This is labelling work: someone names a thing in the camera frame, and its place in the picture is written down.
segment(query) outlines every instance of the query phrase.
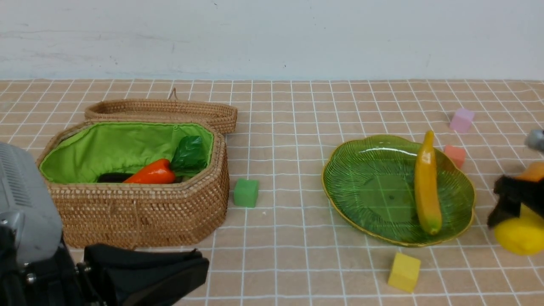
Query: white wall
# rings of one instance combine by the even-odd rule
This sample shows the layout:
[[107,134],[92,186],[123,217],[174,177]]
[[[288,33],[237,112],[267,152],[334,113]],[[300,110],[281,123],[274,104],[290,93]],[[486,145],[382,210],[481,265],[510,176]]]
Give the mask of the white wall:
[[544,79],[543,0],[0,0],[0,78]]

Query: yellow foam cube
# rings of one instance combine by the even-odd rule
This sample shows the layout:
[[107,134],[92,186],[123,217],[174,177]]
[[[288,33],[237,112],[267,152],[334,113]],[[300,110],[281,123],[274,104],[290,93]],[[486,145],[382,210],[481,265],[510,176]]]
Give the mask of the yellow foam cube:
[[419,277],[421,260],[403,253],[397,253],[389,274],[389,286],[412,293]]

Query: basket lid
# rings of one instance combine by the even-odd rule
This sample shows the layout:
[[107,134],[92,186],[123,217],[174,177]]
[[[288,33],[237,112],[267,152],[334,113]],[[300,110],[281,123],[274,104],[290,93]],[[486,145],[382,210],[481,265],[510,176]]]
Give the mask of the basket lid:
[[238,109],[225,104],[179,100],[176,88],[167,99],[105,100],[85,109],[85,119],[133,121],[145,119],[191,120],[197,119],[211,125],[222,134],[236,129]]

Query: toy fruit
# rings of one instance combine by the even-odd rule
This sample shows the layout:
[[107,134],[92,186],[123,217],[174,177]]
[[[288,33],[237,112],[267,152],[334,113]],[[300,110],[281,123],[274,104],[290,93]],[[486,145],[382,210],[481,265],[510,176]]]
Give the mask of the toy fruit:
[[438,200],[435,134],[428,131],[416,158],[414,192],[419,223],[425,232],[436,235],[442,229],[442,212]]
[[531,217],[502,221],[494,233],[497,242],[516,255],[531,256],[544,250],[544,227]]
[[132,184],[171,184],[176,180],[176,173],[170,169],[170,161],[161,158],[143,167],[123,183]]

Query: orange foam cube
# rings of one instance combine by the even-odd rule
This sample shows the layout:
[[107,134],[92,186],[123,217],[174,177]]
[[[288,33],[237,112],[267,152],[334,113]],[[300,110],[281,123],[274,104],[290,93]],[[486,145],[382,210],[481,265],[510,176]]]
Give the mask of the orange foam cube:
[[457,168],[461,169],[461,167],[463,167],[463,164],[465,163],[467,152],[465,152],[463,148],[446,145],[446,147],[444,148],[444,154],[451,158]]

